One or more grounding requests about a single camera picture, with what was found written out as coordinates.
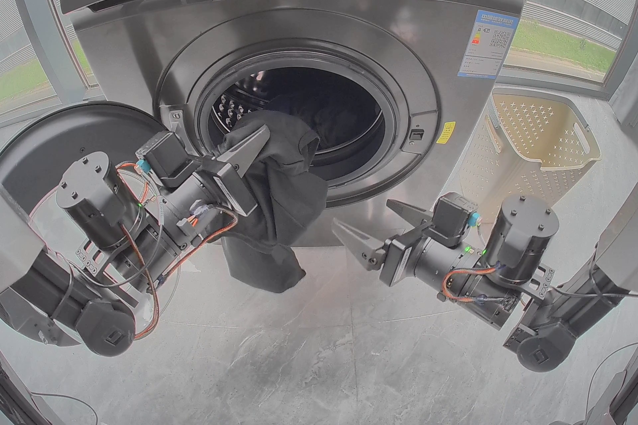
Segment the yellow warning label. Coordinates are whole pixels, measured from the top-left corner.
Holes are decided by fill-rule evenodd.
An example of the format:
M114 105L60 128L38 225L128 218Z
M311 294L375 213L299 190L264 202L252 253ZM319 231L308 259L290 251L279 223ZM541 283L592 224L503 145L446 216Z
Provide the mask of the yellow warning label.
M454 126L456 126L456 122L446 122L443 126L443 132L436 143L447 143L454 132Z

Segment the qr code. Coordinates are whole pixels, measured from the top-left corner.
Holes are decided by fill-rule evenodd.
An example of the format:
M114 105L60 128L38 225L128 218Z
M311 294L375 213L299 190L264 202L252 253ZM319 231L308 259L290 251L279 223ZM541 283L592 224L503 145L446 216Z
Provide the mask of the qr code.
M491 47L507 47L510 42L511 32L494 31L492 40L489 42Z

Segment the energy label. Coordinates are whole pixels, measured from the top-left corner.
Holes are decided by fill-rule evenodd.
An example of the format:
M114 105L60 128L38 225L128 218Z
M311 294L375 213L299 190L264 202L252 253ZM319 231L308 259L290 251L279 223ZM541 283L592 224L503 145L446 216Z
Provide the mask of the energy label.
M519 19L514 16L479 11L459 76L495 79L510 47Z

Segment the blue connector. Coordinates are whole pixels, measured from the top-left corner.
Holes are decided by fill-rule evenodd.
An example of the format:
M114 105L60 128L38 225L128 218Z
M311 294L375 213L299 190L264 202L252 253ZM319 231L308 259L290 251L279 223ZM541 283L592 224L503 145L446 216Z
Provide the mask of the blue connector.
M137 162L137 166L139 166L140 170L142 170L145 174L148 174L148 172L151 171L151 165L149 165L149 162L146 159L140 159Z
M468 225L470 227L476 227L477 225L480 225L480 214L479 213L472 213L472 216L470 216L470 219L468 219Z

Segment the grass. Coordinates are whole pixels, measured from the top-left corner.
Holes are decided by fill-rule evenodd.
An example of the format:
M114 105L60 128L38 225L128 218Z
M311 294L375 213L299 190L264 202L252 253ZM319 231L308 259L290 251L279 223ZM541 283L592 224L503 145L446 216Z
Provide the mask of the grass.
M528 20L521 20L519 23L512 48L569 60L586 69L602 72L607 72L616 55L613 50L595 42ZM77 39L73 41L73 49L84 71L90 74L91 66ZM34 58L0 74L0 101L28 94L40 86L45 86L47 81L42 66Z
M77 39L73 41L73 49L84 72L90 74L92 72L91 66L80 46L80 41ZM0 74L0 101L28 94L37 88L46 86L48 82L40 62L34 58Z
M602 72L607 72L616 56L616 52L608 47L528 20L519 23L512 48L569 60L586 69Z

